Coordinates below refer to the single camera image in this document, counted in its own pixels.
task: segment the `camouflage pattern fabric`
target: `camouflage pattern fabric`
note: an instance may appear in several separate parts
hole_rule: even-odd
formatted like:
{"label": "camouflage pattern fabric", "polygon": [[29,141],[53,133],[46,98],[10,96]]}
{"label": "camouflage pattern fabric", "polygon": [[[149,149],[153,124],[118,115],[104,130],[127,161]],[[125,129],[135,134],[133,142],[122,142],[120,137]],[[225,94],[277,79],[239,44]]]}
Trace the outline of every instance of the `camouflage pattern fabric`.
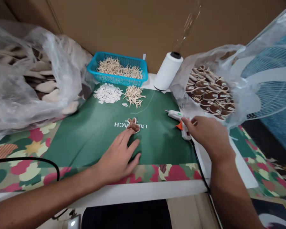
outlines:
{"label": "camouflage pattern fabric", "polygon": [[[42,157],[59,128],[61,121],[46,127],[7,135],[0,141],[0,158],[10,157]],[[259,183],[259,187],[249,190],[251,196],[286,196],[286,181],[274,170],[271,163],[267,162],[263,153],[256,147],[250,136],[239,126],[242,138],[255,156],[245,157],[245,161]],[[56,180],[56,170],[51,165],[49,168],[40,168],[39,162],[34,160],[14,161],[0,163],[0,192],[28,191],[46,185]],[[81,172],[85,167],[60,169],[61,179]],[[190,164],[157,164],[138,165],[132,174],[121,179],[115,184],[161,182],[176,180],[201,179],[198,165]]]}

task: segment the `bunny-shaped ornament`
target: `bunny-shaped ornament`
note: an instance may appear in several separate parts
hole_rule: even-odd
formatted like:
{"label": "bunny-shaped ornament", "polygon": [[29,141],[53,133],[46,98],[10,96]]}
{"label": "bunny-shaped ornament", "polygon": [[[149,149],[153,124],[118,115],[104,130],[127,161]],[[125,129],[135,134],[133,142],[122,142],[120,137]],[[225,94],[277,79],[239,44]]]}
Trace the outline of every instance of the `bunny-shaped ornament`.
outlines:
{"label": "bunny-shaped ornament", "polygon": [[137,119],[133,118],[133,119],[127,119],[127,122],[129,123],[126,127],[126,129],[133,129],[136,133],[138,133],[140,131],[140,125],[137,124]]}

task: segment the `wall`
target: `wall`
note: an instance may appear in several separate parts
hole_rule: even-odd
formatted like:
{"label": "wall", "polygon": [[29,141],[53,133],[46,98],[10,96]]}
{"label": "wall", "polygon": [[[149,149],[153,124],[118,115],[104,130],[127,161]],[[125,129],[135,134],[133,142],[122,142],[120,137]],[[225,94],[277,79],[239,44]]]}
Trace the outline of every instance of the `wall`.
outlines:
{"label": "wall", "polygon": [[[7,0],[22,22],[64,33],[92,54],[142,58],[157,73],[182,32],[193,0]],[[186,57],[224,44],[247,44],[286,8],[286,0],[205,0],[181,49]]]}

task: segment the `clear plastic bag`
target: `clear plastic bag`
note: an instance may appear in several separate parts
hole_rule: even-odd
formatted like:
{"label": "clear plastic bag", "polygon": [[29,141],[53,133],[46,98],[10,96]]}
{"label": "clear plastic bag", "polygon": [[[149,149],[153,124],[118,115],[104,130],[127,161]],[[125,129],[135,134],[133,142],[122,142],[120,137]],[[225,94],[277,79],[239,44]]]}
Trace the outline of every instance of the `clear plastic bag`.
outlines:
{"label": "clear plastic bag", "polygon": [[[92,55],[74,40],[41,27],[0,20],[0,50],[9,45],[21,47],[26,55],[13,65],[0,59],[0,135],[34,129],[63,118],[72,103],[83,104],[87,98],[87,93],[82,95],[84,88],[92,93],[94,82],[85,67]],[[42,58],[47,58],[59,89],[56,101],[39,99],[24,80],[23,75],[34,69],[38,61],[33,49],[46,54]]]}
{"label": "clear plastic bag", "polygon": [[185,58],[170,85],[170,90],[177,100],[181,111],[187,117],[193,118],[196,115],[214,117],[214,115],[204,112],[186,93],[186,86],[191,70],[194,67],[204,65],[209,67],[217,76],[222,77],[230,87],[235,103],[235,112],[229,116],[224,124],[228,128],[233,128],[246,120],[248,107],[243,98],[247,98],[247,95],[252,92],[245,79],[231,74],[230,71],[235,57],[243,52],[245,48],[243,45],[224,45],[209,52],[199,53]]}

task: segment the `hand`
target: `hand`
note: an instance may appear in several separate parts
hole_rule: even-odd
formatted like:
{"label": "hand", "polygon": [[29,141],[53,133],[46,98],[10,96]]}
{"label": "hand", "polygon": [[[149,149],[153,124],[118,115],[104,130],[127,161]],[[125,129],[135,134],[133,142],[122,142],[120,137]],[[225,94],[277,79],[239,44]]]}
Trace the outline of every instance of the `hand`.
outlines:
{"label": "hand", "polygon": [[195,116],[191,121],[182,118],[188,131],[208,152],[212,163],[235,161],[227,128],[214,118]]}
{"label": "hand", "polygon": [[94,165],[97,168],[99,179],[104,185],[119,181],[129,175],[139,163],[140,153],[128,164],[140,143],[140,140],[136,139],[127,147],[129,138],[134,133],[133,129],[126,129],[120,133],[98,163]]}

